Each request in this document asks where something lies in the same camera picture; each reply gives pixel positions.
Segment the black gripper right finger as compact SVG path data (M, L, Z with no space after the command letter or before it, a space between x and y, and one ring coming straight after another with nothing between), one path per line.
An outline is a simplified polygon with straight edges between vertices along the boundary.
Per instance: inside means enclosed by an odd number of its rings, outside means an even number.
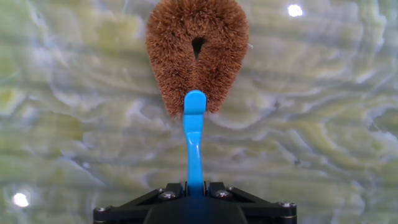
M297 206L293 202L268 202L222 182L205 182L205 195L231 205L226 214L238 215L238 223L297 224Z

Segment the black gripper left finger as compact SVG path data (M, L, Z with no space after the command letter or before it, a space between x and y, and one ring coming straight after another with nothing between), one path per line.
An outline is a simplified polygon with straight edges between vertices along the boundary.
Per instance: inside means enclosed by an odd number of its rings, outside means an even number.
M186 196L186 186L185 182L167 184L118 207L96 207L92 224L143 224L156 205Z

